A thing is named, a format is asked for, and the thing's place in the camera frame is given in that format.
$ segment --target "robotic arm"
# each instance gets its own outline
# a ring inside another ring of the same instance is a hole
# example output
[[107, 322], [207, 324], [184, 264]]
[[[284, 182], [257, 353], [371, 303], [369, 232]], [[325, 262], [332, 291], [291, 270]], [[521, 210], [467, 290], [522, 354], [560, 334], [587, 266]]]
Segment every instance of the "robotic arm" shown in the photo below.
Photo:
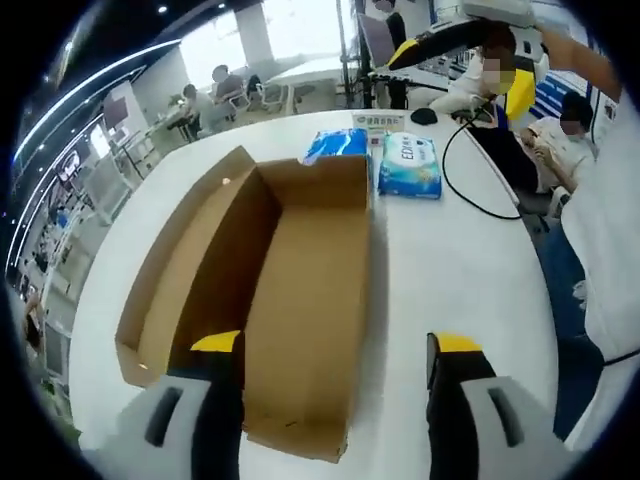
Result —
[[535, 85], [549, 70], [542, 33], [535, 28], [529, 0], [459, 0], [456, 13], [403, 43], [389, 60], [390, 70], [424, 62], [445, 53], [477, 47], [496, 23], [507, 24], [516, 42], [515, 80], [508, 91], [506, 113], [510, 119], [524, 113], [535, 101]]

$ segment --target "open cardboard box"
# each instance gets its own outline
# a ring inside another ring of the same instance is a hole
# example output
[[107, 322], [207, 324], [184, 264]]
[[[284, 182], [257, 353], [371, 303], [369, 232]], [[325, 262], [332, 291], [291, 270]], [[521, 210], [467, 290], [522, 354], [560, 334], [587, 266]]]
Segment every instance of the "open cardboard box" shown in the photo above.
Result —
[[337, 462], [346, 447], [367, 305], [364, 156], [257, 165], [237, 148], [157, 237], [116, 334], [122, 374], [146, 386], [190, 368], [191, 346], [245, 332], [245, 430]]

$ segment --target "computer mouse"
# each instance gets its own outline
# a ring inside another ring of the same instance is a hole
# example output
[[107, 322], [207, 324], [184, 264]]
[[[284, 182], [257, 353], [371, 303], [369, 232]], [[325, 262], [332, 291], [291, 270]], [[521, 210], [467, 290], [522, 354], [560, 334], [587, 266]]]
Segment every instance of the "computer mouse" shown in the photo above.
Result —
[[438, 123], [438, 115], [430, 108], [419, 108], [411, 114], [411, 120], [418, 125]]

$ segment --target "blue tissue package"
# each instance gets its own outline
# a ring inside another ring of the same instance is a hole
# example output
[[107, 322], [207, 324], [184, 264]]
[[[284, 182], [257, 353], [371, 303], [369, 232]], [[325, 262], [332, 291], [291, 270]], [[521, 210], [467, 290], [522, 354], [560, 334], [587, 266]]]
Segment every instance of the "blue tissue package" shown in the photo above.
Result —
[[366, 155], [367, 131], [362, 128], [318, 132], [307, 151], [303, 165], [313, 165], [319, 157], [331, 155]]
[[433, 142], [405, 132], [387, 135], [378, 190], [404, 197], [440, 198], [442, 180]]

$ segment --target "window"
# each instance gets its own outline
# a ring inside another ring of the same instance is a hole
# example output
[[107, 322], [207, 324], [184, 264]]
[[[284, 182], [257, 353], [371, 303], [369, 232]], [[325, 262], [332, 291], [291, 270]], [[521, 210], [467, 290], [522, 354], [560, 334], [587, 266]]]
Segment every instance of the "window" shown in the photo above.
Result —
[[198, 89], [213, 83], [211, 72], [218, 65], [227, 65], [233, 71], [247, 62], [233, 12], [220, 15], [185, 36], [180, 53], [189, 81]]
[[[299, 54], [340, 53], [340, 27], [334, 0], [265, 0], [263, 9], [276, 60]], [[351, 10], [351, 0], [341, 0], [347, 48], [356, 35]]]
[[106, 157], [111, 149], [109, 148], [109, 142], [104, 136], [104, 132], [102, 131], [102, 127], [100, 125], [96, 125], [93, 130], [91, 130], [91, 134], [89, 135], [91, 139], [91, 144], [93, 148], [96, 149], [98, 156], [100, 158]]

